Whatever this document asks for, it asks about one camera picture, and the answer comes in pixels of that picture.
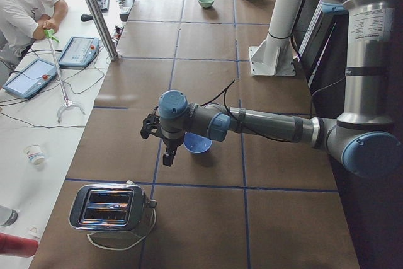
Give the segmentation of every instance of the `white table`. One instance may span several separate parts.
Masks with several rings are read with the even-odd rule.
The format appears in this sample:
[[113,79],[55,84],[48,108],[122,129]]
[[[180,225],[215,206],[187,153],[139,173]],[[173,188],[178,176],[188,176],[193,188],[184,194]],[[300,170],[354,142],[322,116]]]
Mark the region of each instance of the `white table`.
[[[66,1],[69,4],[69,12],[56,34],[60,43],[54,42],[55,49],[63,49],[71,36],[99,38],[94,21],[83,23],[80,20],[83,13],[89,13],[85,0]],[[103,14],[110,33],[113,33],[115,25],[122,25],[119,12],[118,2],[110,0],[110,10]],[[34,50],[48,50],[49,48],[47,40],[36,42],[32,47]],[[37,54],[41,58],[53,62],[50,52],[37,52]],[[34,53],[28,54],[21,61],[17,70],[22,70],[36,57]],[[75,92],[81,92],[103,77],[109,63],[108,53],[103,49],[96,62],[76,76],[73,75],[78,72],[77,70],[63,70],[62,76],[64,79],[73,76],[67,82],[71,83]],[[102,82],[103,79],[79,95],[73,94],[71,88],[66,85],[69,99],[81,102],[86,113],[83,115],[78,108],[67,110],[62,114],[60,124],[57,123],[57,110],[64,104],[64,101],[60,85],[56,80],[53,80],[44,89],[45,92],[17,105],[3,106],[4,101],[15,97],[2,89],[0,90],[0,107],[3,108],[2,113],[34,125],[86,125]],[[0,232],[26,238],[34,238],[27,233],[31,228],[35,228],[38,234],[44,232],[83,131],[84,127],[35,128],[0,115],[0,205],[16,209],[19,212],[18,220],[8,227],[0,226]],[[23,154],[23,149],[30,144],[41,146],[46,157],[44,163],[34,165]],[[31,260],[32,258],[0,255],[0,268],[28,268]]]

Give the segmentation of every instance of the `computer mouse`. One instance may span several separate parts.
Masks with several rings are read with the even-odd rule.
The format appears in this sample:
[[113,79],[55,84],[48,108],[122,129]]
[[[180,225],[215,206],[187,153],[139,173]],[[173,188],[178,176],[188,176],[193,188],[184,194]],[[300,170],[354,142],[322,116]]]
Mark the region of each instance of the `computer mouse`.
[[80,19],[81,19],[82,22],[86,22],[88,20],[92,20],[93,17],[91,15],[88,15],[88,14],[82,14]]

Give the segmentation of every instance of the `blue tablet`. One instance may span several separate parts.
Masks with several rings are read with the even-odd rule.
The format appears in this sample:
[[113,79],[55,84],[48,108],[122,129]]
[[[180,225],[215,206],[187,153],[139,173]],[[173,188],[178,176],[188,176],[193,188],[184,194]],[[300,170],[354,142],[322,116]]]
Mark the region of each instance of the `blue tablet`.
[[84,69],[94,60],[98,50],[98,38],[71,37],[60,55],[59,65],[64,69]]
[[8,80],[3,88],[19,98],[32,98],[56,75],[54,64],[36,58],[17,76]]

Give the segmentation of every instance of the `warning label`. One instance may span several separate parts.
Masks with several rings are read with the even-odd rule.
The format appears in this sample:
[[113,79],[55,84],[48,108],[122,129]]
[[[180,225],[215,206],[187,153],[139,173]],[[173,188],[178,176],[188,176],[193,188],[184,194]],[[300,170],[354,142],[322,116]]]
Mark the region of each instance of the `warning label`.
[[389,40],[393,11],[393,8],[374,9],[350,16],[348,43],[362,40]]

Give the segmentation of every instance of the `red cylinder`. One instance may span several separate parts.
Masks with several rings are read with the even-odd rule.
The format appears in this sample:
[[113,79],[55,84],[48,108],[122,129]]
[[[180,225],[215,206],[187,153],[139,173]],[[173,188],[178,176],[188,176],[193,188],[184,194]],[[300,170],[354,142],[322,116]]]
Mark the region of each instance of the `red cylinder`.
[[0,255],[22,256],[29,258],[38,249],[38,241],[0,233]]

